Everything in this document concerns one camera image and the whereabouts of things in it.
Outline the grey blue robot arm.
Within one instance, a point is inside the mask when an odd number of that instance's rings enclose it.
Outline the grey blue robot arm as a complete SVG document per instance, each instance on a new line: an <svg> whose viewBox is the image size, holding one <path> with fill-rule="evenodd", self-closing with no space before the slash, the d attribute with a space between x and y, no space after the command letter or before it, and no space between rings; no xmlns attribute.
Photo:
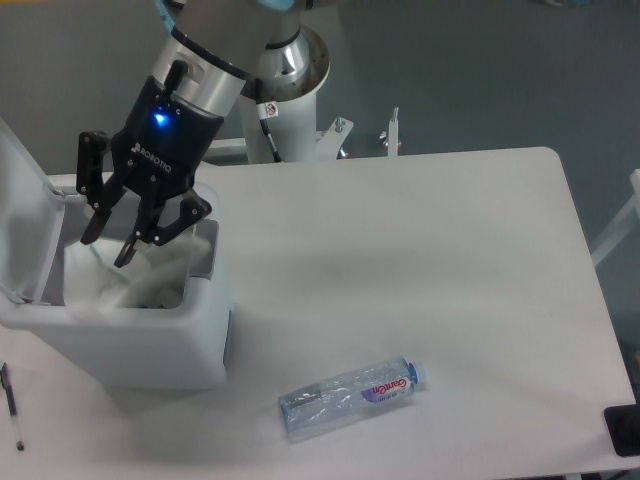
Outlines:
<svg viewBox="0 0 640 480"><path fill-rule="evenodd" d="M139 242L163 246L212 207L194 190L195 173L225 116L248 86L273 94L260 57L301 35L300 15L322 1L170 1L174 25L124 127L80 134L77 191L94 214L81 238L95 242L114 206L131 191L135 225L115 260L127 265Z"/></svg>

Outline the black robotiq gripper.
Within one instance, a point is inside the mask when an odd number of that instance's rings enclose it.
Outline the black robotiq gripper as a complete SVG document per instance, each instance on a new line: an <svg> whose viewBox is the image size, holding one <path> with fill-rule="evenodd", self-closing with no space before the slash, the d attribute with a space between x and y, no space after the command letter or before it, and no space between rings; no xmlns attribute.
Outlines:
<svg viewBox="0 0 640 480"><path fill-rule="evenodd" d="M102 131L81 132L76 190L93 210L81 243L91 244L100 237L125 193L123 187L141 200L133 230L114 261L117 268L131 262L138 242L163 246L208 216L211 204L191 188L195 171L223 123L220 116L178 98L165 98L159 81L150 76L112 140ZM116 178L105 182L104 158L110 151ZM178 216L162 225L167 201L181 195Z"/></svg>

